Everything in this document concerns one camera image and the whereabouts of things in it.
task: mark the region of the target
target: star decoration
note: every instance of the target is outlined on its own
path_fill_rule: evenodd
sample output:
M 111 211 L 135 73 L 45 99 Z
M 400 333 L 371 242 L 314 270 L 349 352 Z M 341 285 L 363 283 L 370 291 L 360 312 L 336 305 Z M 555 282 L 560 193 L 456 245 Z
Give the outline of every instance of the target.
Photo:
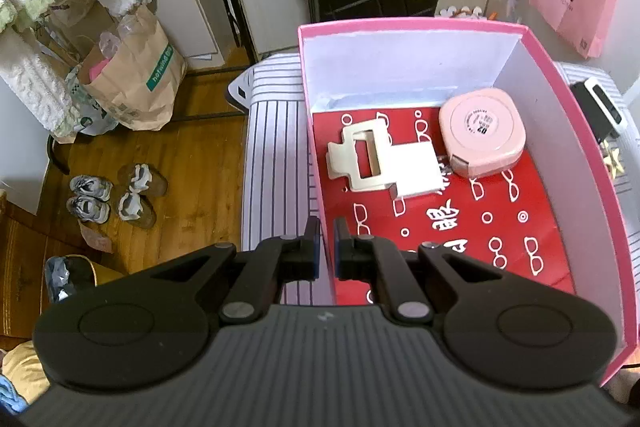
M 609 171 L 609 176 L 612 180 L 616 179 L 618 174 L 624 174 L 625 169 L 620 163 L 620 149 L 612 149 L 609 145 L 609 142 L 604 140 L 602 142 L 602 150 L 604 151 L 604 165 L 607 166 L 607 170 Z

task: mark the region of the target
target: pink box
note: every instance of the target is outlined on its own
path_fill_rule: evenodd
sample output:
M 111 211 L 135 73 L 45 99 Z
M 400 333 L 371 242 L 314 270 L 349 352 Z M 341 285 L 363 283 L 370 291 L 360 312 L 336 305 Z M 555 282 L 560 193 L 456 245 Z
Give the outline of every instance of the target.
M 589 125 L 533 33 L 489 21 L 387 18 L 300 26 L 298 36 L 311 141 L 320 112 L 442 106 L 485 87 L 510 95 L 558 222 L 576 293 L 616 326 L 609 380 L 638 345 L 622 213 Z M 319 179 L 319 159 L 310 149 Z M 318 198 L 326 237 L 322 187 Z

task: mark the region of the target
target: yellow bucket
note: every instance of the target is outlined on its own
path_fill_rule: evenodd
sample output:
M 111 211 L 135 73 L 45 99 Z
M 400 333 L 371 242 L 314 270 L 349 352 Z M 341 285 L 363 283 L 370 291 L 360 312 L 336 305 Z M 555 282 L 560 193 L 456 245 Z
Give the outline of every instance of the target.
M 84 255 L 71 254 L 67 255 L 67 257 L 81 257 L 82 259 L 87 261 L 91 265 L 91 270 L 94 272 L 94 282 L 96 286 L 98 284 L 106 284 L 108 282 L 124 277 L 122 273 L 116 272 L 116 270 L 112 270 L 111 268 L 107 268 L 106 266 L 102 266 L 101 264 L 94 263 L 91 259 L 85 257 Z

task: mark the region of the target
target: shoe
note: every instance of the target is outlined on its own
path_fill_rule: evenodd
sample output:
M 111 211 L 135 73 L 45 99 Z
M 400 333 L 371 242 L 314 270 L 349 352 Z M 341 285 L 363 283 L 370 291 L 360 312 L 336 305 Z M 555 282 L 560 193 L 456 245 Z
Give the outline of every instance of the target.
M 76 176 L 69 183 L 71 190 L 78 196 L 92 196 L 100 201 L 109 201 L 113 183 L 98 176 Z
M 80 221 L 91 221 L 101 225 L 109 219 L 111 207 L 92 196 L 75 196 L 66 202 L 66 209 Z
M 156 223 L 156 213 L 149 202 L 130 188 L 118 187 L 114 204 L 118 217 L 134 227 L 148 230 Z
M 118 171 L 118 181 L 132 192 L 145 196 L 164 196 L 168 183 L 164 176 L 147 163 L 125 165 Z

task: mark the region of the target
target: wooden floor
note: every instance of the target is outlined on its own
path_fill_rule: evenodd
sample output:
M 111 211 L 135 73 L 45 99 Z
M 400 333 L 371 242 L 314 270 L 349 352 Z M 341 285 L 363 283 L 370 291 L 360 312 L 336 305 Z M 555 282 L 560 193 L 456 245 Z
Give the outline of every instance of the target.
M 234 54 L 228 65 L 244 64 Z M 228 83 L 239 73 L 187 76 L 178 90 L 174 116 L 233 110 L 225 100 Z M 81 242 L 78 223 L 65 209 L 68 183 L 77 174 L 103 176 L 114 184 L 125 164 L 154 165 L 169 182 L 167 195 L 150 198 L 158 221 L 140 230 L 112 212 L 98 227 L 114 244 L 102 264 L 133 273 L 218 241 L 239 244 L 242 165 L 246 118 L 170 123 L 159 132 L 133 132 L 123 126 L 103 136 L 79 137 L 57 146 L 67 158 L 70 176 L 50 167 L 38 217 L 45 216 L 68 243 Z

